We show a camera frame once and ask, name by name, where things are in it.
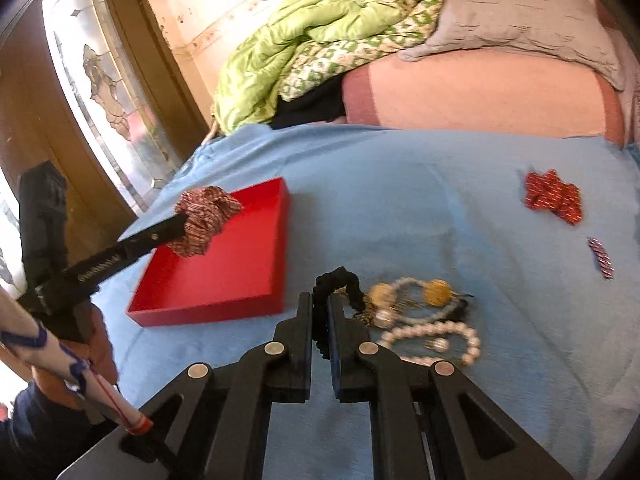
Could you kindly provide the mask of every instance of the green comforter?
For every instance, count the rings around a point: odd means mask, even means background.
[[[284,0],[229,57],[215,116],[229,134],[264,123],[278,93],[292,100],[333,75],[423,43],[442,0]]]

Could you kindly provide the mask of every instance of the gray pillow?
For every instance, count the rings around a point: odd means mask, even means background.
[[[444,0],[436,31],[398,56],[417,61],[484,46],[577,61],[600,72],[617,90],[625,86],[611,39],[588,0]]]

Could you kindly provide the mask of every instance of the jewelry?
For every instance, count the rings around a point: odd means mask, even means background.
[[[596,238],[587,238],[587,245],[593,251],[600,267],[600,272],[605,280],[613,280],[613,267],[607,251]]]
[[[455,364],[461,366],[471,366],[475,362],[475,360],[480,357],[481,341],[478,337],[478,334],[476,333],[476,330],[467,326],[466,323],[462,322],[437,321],[435,323],[425,323],[418,326],[405,326],[402,328],[396,327],[389,332],[383,333],[377,344],[383,346],[384,348],[391,348],[391,345],[395,341],[400,341],[401,339],[443,334],[458,334],[466,339],[466,352],[460,359],[451,360],[455,362]],[[444,352],[449,349],[449,341],[442,337],[428,342],[427,345],[430,345],[430,348],[434,349],[437,352]],[[443,360],[439,357],[430,356],[401,356],[400,358],[402,359],[402,361],[407,361],[422,366],[431,366],[435,362]]]
[[[437,337],[432,341],[427,341],[424,345],[428,349],[435,350],[436,352],[446,352],[449,350],[449,340],[443,337]]]
[[[422,287],[424,302],[431,306],[445,306],[453,298],[453,290],[443,280],[431,280]]]
[[[435,314],[427,317],[404,316],[404,308],[416,308],[422,305],[409,298],[399,299],[399,293],[407,285],[418,285],[422,288],[422,296],[425,303],[430,306],[441,306],[442,308]],[[424,282],[415,278],[404,277],[395,282],[377,283],[364,295],[365,310],[353,315],[366,326],[376,326],[387,329],[383,332],[378,341],[380,346],[390,348],[396,340],[410,337],[434,336],[445,334],[459,334],[466,338],[466,352],[460,359],[452,359],[452,362],[460,366],[470,366],[480,357],[480,338],[476,335],[476,330],[470,328],[462,319],[469,306],[469,295],[456,294],[449,283],[443,280],[431,280]],[[397,323],[402,323],[404,327],[395,327]],[[449,349],[449,341],[443,337],[427,341],[425,346],[436,352],[446,352]],[[442,360],[439,357],[412,356],[400,357],[403,361],[431,366],[434,362]]]

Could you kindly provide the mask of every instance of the red tray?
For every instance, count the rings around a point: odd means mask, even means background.
[[[161,246],[127,315],[142,326],[277,314],[284,308],[289,192],[282,178],[231,193],[244,206],[206,254],[182,258]]]

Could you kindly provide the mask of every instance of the red patterned cloth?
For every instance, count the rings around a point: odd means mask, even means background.
[[[571,225],[582,220],[580,190],[574,184],[562,182],[556,170],[549,170],[544,175],[532,171],[524,185],[527,189],[525,205],[529,209],[548,209]]]
[[[207,252],[211,239],[222,232],[223,225],[242,211],[242,204],[216,186],[184,191],[174,206],[175,213],[187,213],[184,236],[167,245],[179,256]]]

